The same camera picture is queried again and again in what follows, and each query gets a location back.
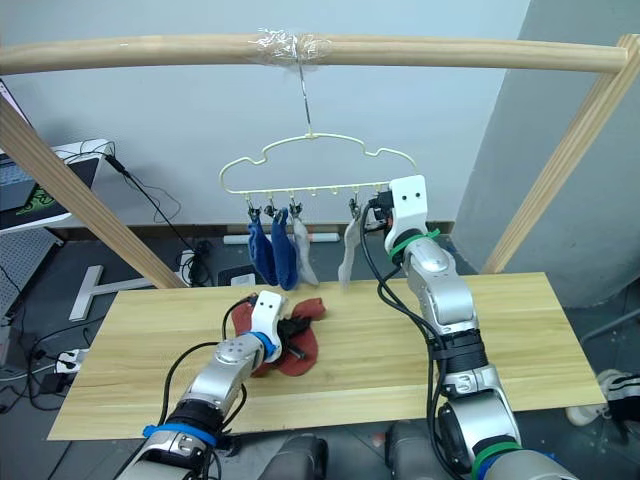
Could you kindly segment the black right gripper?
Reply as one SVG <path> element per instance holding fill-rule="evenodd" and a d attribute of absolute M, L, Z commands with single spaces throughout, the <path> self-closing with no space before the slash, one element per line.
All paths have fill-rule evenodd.
<path fill-rule="evenodd" d="M 390 190 L 379 192 L 368 202 L 368 230 L 388 230 L 392 224 L 393 194 Z"/>

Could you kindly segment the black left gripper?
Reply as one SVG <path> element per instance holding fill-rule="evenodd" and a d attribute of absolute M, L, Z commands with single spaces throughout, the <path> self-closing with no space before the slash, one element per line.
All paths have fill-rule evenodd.
<path fill-rule="evenodd" d="M 305 332 L 313 322 L 311 317 L 294 317 L 281 320 L 277 325 L 278 337 L 281 340 L 283 350 L 289 352 L 298 360 L 304 360 L 306 353 L 292 343 L 292 338 Z"/>

